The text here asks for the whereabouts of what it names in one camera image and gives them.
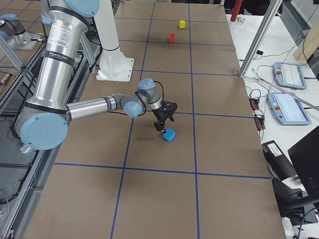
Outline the teach pendant tablet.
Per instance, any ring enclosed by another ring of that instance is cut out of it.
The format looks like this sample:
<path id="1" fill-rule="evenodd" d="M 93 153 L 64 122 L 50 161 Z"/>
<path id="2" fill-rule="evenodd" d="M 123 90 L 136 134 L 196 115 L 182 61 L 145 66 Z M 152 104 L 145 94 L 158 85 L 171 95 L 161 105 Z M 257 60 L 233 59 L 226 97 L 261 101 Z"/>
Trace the teach pendant tablet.
<path id="1" fill-rule="evenodd" d="M 269 93 L 267 102 L 275 118 L 282 125 L 309 125 L 312 123 L 301 102 L 287 93 Z"/>
<path id="2" fill-rule="evenodd" d="M 302 68 L 298 64 L 275 62 L 275 80 L 281 87 L 305 90 L 307 88 Z"/>

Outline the yellow block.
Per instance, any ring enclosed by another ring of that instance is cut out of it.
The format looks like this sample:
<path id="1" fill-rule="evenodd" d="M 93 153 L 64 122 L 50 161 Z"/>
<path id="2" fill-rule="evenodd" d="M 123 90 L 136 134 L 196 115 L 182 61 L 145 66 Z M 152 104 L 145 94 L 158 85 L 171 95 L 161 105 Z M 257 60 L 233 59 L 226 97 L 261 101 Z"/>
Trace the yellow block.
<path id="1" fill-rule="evenodd" d="M 186 28 L 186 21 L 180 20 L 178 27 L 179 27 L 179 29 L 185 29 Z"/>

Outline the white power strip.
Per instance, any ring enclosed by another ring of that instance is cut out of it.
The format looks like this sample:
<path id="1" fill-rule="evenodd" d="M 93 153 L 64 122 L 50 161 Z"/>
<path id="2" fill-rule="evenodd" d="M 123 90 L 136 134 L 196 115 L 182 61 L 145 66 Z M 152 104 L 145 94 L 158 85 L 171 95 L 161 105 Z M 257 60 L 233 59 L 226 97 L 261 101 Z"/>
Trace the white power strip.
<path id="1" fill-rule="evenodd" d="M 21 153 L 28 153 L 31 150 L 31 147 L 28 145 L 22 145 L 19 150 Z"/>

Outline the blue block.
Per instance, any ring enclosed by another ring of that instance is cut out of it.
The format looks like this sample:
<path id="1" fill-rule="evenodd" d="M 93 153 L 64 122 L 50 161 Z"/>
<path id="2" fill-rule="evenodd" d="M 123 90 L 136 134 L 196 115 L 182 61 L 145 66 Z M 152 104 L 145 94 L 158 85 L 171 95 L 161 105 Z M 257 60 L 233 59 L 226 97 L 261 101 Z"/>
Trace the blue block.
<path id="1" fill-rule="evenodd" d="M 171 128 L 168 128 L 163 134 L 163 137 L 166 141 L 172 141 L 175 138 L 175 131 Z"/>

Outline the aluminium frame post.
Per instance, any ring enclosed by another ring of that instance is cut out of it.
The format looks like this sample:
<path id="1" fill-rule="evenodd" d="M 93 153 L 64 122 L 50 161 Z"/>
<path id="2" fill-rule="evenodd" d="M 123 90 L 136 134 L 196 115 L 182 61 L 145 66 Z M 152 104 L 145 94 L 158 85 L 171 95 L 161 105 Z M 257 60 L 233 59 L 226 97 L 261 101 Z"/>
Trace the aluminium frame post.
<path id="1" fill-rule="evenodd" d="M 256 35 L 252 41 L 252 44 L 246 54 L 246 57 L 238 73 L 238 76 L 240 78 L 243 78 L 245 76 L 250 64 L 253 61 L 255 54 L 257 53 L 257 50 L 262 42 L 262 39 L 265 36 L 273 18 L 277 14 L 277 10 L 279 9 L 282 2 L 283 2 L 282 0 L 272 0 L 270 2 L 270 5 L 262 19 L 262 22 L 256 32 Z"/>

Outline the red cylinder bottle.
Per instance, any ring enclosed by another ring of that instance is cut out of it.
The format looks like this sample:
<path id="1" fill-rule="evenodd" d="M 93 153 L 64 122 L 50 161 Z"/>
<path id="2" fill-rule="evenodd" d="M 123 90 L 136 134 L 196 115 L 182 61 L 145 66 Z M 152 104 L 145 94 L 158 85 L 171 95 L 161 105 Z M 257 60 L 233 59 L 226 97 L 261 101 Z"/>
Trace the red cylinder bottle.
<path id="1" fill-rule="evenodd" d="M 242 2 L 243 2 L 243 0 L 236 0 L 235 1 L 234 8 L 233 8 L 233 11 L 232 11 L 232 14 L 231 14 L 231 18 L 230 18 L 231 22 L 235 22 L 236 21 L 236 18 L 237 18 L 238 14 L 239 14 Z"/>

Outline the red block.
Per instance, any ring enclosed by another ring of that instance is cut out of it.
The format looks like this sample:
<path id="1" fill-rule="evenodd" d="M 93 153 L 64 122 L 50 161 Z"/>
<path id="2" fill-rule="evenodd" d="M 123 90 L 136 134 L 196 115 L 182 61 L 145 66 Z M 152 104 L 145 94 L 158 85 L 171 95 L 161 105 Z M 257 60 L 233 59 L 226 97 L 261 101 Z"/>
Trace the red block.
<path id="1" fill-rule="evenodd" d="M 169 42 L 175 42 L 175 34 L 174 33 L 169 34 Z"/>

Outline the lower teach pendant tablet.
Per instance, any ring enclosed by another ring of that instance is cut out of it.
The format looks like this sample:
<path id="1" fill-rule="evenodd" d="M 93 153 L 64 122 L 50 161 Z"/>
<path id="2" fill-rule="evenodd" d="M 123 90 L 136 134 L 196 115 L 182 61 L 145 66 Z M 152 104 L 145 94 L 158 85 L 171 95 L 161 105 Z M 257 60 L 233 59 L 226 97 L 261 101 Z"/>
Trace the lower teach pendant tablet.
<path id="1" fill-rule="evenodd" d="M 301 102 L 287 93 L 269 93 L 267 102 L 275 118 L 282 125 L 309 125 L 312 123 Z"/>

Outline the black monitor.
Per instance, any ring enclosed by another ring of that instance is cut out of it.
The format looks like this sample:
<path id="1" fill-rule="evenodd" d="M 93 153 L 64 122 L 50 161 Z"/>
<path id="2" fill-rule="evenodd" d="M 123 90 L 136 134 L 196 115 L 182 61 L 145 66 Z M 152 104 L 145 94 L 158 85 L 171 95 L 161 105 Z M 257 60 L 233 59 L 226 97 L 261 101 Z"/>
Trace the black monitor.
<path id="1" fill-rule="evenodd" d="M 309 195 L 319 194 L 319 127 L 300 139 L 288 154 Z"/>

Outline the orange circuit board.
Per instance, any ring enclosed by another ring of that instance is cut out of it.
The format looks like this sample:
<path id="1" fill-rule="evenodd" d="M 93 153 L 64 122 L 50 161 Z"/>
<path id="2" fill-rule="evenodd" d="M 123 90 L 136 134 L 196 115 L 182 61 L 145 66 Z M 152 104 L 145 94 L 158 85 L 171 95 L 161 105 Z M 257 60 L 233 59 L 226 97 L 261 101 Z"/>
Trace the orange circuit board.
<path id="1" fill-rule="evenodd" d="M 250 106 L 252 110 L 259 110 L 259 102 L 258 98 L 249 98 Z"/>

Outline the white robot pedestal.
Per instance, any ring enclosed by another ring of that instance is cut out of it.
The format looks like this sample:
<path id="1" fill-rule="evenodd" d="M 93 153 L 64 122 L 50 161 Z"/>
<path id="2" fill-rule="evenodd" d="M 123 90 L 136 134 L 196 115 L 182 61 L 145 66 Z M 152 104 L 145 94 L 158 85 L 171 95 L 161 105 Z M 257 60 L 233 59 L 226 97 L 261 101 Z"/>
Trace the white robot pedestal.
<path id="1" fill-rule="evenodd" d="M 118 34 L 110 0 L 101 0 L 97 14 L 94 16 L 100 44 L 101 59 L 97 80 L 129 82 L 134 65 L 133 58 L 127 58 L 120 49 Z"/>

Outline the upper teach pendant tablet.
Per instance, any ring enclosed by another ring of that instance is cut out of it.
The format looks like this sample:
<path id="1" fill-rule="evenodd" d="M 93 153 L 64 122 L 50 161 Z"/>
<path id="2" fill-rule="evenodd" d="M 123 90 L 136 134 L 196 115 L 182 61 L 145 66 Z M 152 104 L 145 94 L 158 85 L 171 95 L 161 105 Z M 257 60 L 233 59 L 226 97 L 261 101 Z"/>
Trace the upper teach pendant tablet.
<path id="1" fill-rule="evenodd" d="M 275 62 L 275 80 L 281 87 L 305 90 L 307 88 L 302 68 L 298 64 Z"/>

